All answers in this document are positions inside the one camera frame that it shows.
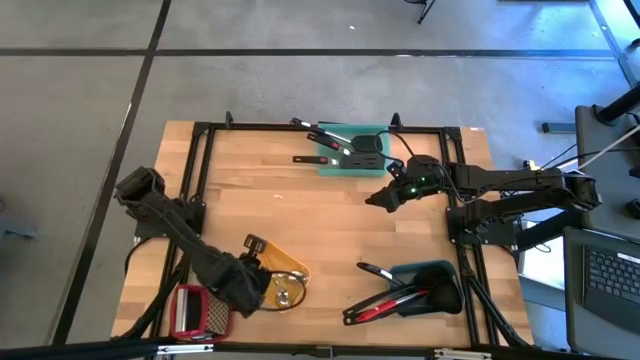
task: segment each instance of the wooden table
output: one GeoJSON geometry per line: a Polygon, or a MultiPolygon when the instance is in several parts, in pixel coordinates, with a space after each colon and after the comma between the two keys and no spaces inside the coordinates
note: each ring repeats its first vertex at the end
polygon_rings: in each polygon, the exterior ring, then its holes
{"type": "MultiPolygon", "coordinates": [[[[192,122],[176,121],[165,128],[155,168],[165,179],[169,197],[178,195],[192,128],[192,122]]],[[[462,136],[467,163],[491,168],[484,131],[464,128],[462,136]]],[[[437,136],[404,137],[418,154],[441,153],[437,136]]],[[[391,144],[394,156],[408,158],[397,139],[392,138],[391,144]]],[[[450,145],[450,153],[455,154],[450,145]]],[[[342,325],[342,310],[387,288],[380,278],[358,269],[358,261],[390,268],[447,259],[457,268],[444,216],[447,197],[410,201],[388,214],[364,200],[388,184],[390,176],[321,177],[312,165],[291,162],[294,154],[314,153],[315,144],[301,132],[216,131],[205,192],[208,207],[203,239],[237,256],[244,250],[247,233],[253,233],[274,242],[311,271],[308,296],[300,307],[285,313],[256,312],[248,319],[235,315],[228,341],[469,346],[464,311],[409,318],[393,315],[364,325],[342,325]]],[[[195,189],[198,169],[191,189],[195,189]]],[[[128,330],[155,296],[167,243],[166,239],[152,239],[131,259],[113,335],[128,330]]],[[[483,249],[493,300],[519,335],[531,342],[513,258],[498,247],[483,249]]],[[[480,339],[488,342],[481,308],[476,299],[480,339]]],[[[166,321],[163,329],[166,333],[166,321]]]]}

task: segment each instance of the laptop keyboard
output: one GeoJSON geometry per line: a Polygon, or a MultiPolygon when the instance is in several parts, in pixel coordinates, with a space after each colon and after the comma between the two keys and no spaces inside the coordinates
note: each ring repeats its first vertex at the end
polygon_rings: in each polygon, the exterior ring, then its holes
{"type": "Polygon", "coordinates": [[[640,304],[640,264],[586,247],[586,284],[640,304]]]}

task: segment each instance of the green tray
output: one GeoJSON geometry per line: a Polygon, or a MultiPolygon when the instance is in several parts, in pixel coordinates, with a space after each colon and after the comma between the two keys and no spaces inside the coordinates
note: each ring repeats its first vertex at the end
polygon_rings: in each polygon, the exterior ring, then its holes
{"type": "MultiPolygon", "coordinates": [[[[346,125],[346,124],[319,124],[319,128],[325,129],[330,132],[334,132],[340,136],[351,140],[358,135],[375,135],[380,131],[387,130],[387,126],[384,125],[346,125]]],[[[389,134],[380,134],[380,140],[382,141],[382,153],[390,155],[391,145],[389,142],[389,134]]],[[[349,144],[344,144],[338,141],[340,145],[345,146],[349,151],[353,149],[349,144]]],[[[340,160],[343,154],[331,150],[324,145],[317,145],[318,156],[326,156],[328,158],[340,160]]],[[[358,176],[358,177],[383,177],[386,173],[386,167],[391,163],[391,160],[386,160],[384,169],[380,170],[366,170],[366,169],[341,169],[339,165],[318,165],[318,174],[321,176],[358,176]]]]}

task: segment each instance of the gray floor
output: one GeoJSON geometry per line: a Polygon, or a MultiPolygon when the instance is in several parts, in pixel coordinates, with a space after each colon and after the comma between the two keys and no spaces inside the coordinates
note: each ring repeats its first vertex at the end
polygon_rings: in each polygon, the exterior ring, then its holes
{"type": "MultiPolygon", "coordinates": [[[[146,47],[160,3],[5,0],[0,47],[146,47]]],[[[584,3],[440,1],[422,26],[418,12],[401,1],[174,1],[160,47],[608,49],[584,3]]],[[[47,341],[141,60],[0,57],[0,194],[40,233],[0,243],[0,347],[47,341]]],[[[628,87],[613,58],[156,58],[120,175],[153,164],[166,121],[226,110],[239,122],[383,124],[399,112],[406,124],[483,127],[496,166],[512,168],[575,141],[540,123],[571,122],[576,105],[628,87]]],[[[109,336],[133,225],[110,206],[70,341],[109,336]]],[[[536,307],[536,341],[564,346],[561,317],[536,307]],[[541,314],[555,320],[538,326],[541,314]]]]}

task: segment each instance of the wooden tabletop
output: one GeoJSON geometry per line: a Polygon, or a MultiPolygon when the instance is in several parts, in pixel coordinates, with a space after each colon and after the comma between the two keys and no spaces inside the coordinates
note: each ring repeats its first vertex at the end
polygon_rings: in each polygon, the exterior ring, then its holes
{"type": "MultiPolygon", "coordinates": [[[[155,168],[165,179],[169,197],[178,195],[192,129],[193,122],[184,121],[168,122],[165,128],[155,168]]],[[[463,128],[462,136],[467,163],[491,168],[484,131],[463,128]]],[[[415,153],[440,156],[437,136],[404,137],[415,153]]],[[[203,147],[199,146],[196,164],[203,147]]],[[[450,149],[455,154],[453,144],[450,149]]],[[[457,268],[456,253],[447,236],[445,195],[409,201],[388,214],[364,200],[387,185],[390,176],[326,177],[319,176],[312,165],[292,164],[292,155],[315,151],[315,144],[301,132],[216,131],[205,191],[203,239],[237,256],[244,250],[246,235],[252,233],[275,243],[311,272],[308,296],[300,307],[285,313],[256,312],[248,319],[235,315],[228,341],[469,346],[464,312],[392,315],[363,325],[342,324],[342,310],[387,289],[383,280],[358,269],[356,262],[390,268],[446,259],[457,268]]],[[[391,151],[401,159],[409,156],[395,138],[391,151]]],[[[195,189],[198,169],[191,189],[195,189]]],[[[155,296],[166,248],[166,239],[153,239],[132,257],[113,335],[128,330],[155,296]]],[[[483,250],[494,302],[518,334],[531,342],[513,258],[497,247],[483,250]]],[[[488,342],[481,308],[475,299],[480,338],[488,342]]]]}

